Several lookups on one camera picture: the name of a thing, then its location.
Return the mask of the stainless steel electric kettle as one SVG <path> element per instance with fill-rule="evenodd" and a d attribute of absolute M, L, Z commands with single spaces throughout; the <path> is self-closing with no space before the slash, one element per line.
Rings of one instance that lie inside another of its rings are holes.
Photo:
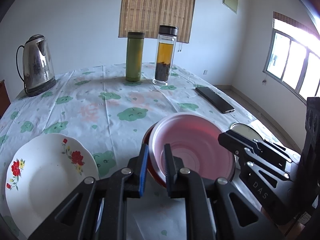
<path fill-rule="evenodd" d="M 33 35 L 19 47 L 23 48 L 23 73 L 19 77 L 26 95 L 37 96 L 55 86 L 53 62 L 45 36 Z"/>

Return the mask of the red flower white plate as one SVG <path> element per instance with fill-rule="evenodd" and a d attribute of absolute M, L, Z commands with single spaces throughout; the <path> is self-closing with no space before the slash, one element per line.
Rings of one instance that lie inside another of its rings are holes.
<path fill-rule="evenodd" d="M 29 237 L 86 177 L 99 179 L 98 168 L 76 139 L 51 133 L 24 144 L 5 182 L 11 217 L 23 236 Z"/>

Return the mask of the floral plastic tablecloth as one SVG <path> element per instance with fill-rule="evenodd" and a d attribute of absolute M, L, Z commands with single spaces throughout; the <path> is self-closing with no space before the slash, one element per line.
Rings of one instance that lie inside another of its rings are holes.
<path fill-rule="evenodd" d="M 18 239 L 25 239 L 12 218 L 10 194 L 21 194 L 31 165 L 16 152 L 33 138 L 61 133 L 80 141 L 95 158 L 101 177 L 127 165 L 135 157 L 145 132 L 156 122 L 177 112 L 204 116 L 225 131 L 240 122 L 264 138 L 284 145 L 280 136 L 264 126 L 256 114 L 227 98 L 234 112 L 222 114 L 195 91 L 208 83 L 178 66 L 167 86 L 152 83 L 154 66 L 143 64 L 139 82 L 125 80 L 125 65 L 74 70 L 57 77 L 57 84 L 35 97 L 23 93 L 1 118 L 1 215 Z"/>

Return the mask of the window with frame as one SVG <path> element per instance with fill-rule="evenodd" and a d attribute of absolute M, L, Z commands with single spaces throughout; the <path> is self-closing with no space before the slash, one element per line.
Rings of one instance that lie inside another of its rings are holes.
<path fill-rule="evenodd" d="M 319 97 L 319 33 L 279 12 L 273 13 L 264 73 L 299 100 Z"/>

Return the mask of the bamboo window blind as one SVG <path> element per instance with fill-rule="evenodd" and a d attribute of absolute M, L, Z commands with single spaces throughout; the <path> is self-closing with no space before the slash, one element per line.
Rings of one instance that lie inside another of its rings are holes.
<path fill-rule="evenodd" d="M 177 40 L 189 43 L 195 0 L 121 0 L 119 37 L 142 32 L 157 38 L 160 25 L 178 28 Z"/>

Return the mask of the red plastic bowl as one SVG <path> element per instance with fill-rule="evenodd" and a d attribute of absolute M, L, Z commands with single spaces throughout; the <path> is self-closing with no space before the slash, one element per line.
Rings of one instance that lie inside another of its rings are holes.
<path fill-rule="evenodd" d="M 218 136 L 222 131 L 208 119 L 192 113 L 175 113 L 152 125 L 142 142 L 149 146 L 148 171 L 162 187 L 166 187 L 164 174 L 165 144 L 170 144 L 172 155 L 183 165 L 207 179 L 235 174 L 235 156 L 222 147 Z"/>

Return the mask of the stainless steel bowl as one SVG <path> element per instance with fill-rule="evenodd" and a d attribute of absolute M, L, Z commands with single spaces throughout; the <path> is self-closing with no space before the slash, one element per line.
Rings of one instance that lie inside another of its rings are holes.
<path fill-rule="evenodd" d="M 235 157 L 229 152 L 214 153 L 204 162 L 204 178 L 215 180 L 224 177 L 236 187 L 237 190 L 258 210 L 265 208 L 267 213 L 278 224 L 286 224 L 294 216 L 287 204 L 285 192 L 276 194 L 280 188 L 274 188 L 263 177 L 263 172 L 257 170 L 257 165 L 250 176 L 245 175 L 248 181 L 243 182 L 240 177 L 233 178 L 235 172 Z"/>

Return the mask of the brown wooden sideboard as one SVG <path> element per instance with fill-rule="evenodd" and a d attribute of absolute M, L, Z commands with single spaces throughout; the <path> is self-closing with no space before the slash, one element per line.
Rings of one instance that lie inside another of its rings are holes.
<path fill-rule="evenodd" d="M 5 111 L 10 106 L 10 99 L 5 86 L 5 81 L 0 82 L 0 118 L 4 115 Z"/>

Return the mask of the black smartphone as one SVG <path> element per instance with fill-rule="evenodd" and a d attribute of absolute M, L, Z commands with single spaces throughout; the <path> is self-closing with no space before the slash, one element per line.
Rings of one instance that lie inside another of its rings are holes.
<path fill-rule="evenodd" d="M 221 96 L 215 93 L 208 87 L 196 87 L 195 90 L 203 96 L 208 102 L 210 102 L 217 110 L 222 114 L 227 114 L 235 111 L 234 107 L 230 105 Z"/>

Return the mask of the glass tea bottle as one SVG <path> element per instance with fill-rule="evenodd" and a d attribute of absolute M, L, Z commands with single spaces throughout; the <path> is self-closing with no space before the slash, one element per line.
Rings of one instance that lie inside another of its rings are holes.
<path fill-rule="evenodd" d="M 167 85 L 174 58 L 178 27 L 160 25 L 157 40 L 155 75 L 153 83 Z"/>

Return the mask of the green thermos bottle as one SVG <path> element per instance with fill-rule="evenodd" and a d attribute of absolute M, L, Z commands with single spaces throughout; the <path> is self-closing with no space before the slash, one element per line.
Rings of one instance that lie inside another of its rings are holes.
<path fill-rule="evenodd" d="M 126 51 L 126 80 L 138 82 L 141 77 L 144 33 L 128 32 Z"/>

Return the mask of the white enamel bowl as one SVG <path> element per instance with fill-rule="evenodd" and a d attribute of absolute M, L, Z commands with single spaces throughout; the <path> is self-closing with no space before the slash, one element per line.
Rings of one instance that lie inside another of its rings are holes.
<path fill-rule="evenodd" d="M 263 137 L 256 130 L 254 130 L 253 128 L 251 128 L 246 124 L 234 123 L 234 124 L 231 124 L 229 129 L 235 131 L 236 133 L 239 133 L 240 135 L 246 137 L 247 139 L 263 141 Z"/>

